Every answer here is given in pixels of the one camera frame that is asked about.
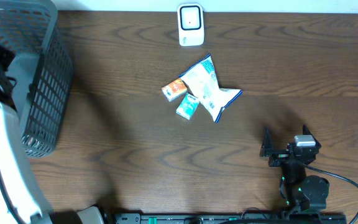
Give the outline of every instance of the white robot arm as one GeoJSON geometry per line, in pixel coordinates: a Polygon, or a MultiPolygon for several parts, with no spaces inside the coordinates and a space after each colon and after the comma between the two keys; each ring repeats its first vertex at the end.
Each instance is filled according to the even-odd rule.
{"type": "MultiPolygon", "coordinates": [[[[15,55],[0,46],[0,223],[52,223],[51,205],[41,192],[22,148],[13,85],[5,76],[15,55]]],[[[103,224],[96,207],[76,214],[74,223],[103,224]]]]}

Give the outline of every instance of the wood grain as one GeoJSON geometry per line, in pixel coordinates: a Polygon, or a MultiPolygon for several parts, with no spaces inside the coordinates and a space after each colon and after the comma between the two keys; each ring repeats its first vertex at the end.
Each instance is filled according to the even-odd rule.
{"type": "MultiPolygon", "coordinates": [[[[285,147],[307,124],[323,145],[313,165],[358,182],[358,15],[206,13],[199,47],[179,46],[175,13],[59,16],[74,83],[57,150],[30,160],[54,209],[282,207],[265,126],[285,147]],[[207,53],[220,85],[244,90],[218,124],[202,106],[182,119],[160,90],[207,53]]],[[[325,178],[327,211],[350,220],[357,189],[325,178]]]]}

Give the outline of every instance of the gray plastic basket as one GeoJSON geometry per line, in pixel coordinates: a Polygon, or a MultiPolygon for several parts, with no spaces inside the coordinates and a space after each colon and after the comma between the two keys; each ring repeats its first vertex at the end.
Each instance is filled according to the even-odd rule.
{"type": "Polygon", "coordinates": [[[29,157],[55,150],[73,78],[73,65],[49,0],[0,0],[0,44],[15,52],[7,76],[29,157]]]}

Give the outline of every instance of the white plastic bag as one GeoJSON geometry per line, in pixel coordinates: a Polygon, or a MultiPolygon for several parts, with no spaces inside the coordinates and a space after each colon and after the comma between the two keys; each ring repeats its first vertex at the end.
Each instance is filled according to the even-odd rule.
{"type": "Polygon", "coordinates": [[[179,77],[208,110],[215,123],[219,121],[222,111],[242,93],[242,90],[219,88],[210,54],[179,77]]]}

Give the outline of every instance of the white device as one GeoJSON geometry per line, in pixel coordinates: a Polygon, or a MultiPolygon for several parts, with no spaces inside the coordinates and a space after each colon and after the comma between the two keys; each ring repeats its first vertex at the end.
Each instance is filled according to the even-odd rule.
{"type": "Polygon", "coordinates": [[[199,4],[182,4],[178,8],[179,44],[197,46],[204,42],[203,8],[199,4]]]}

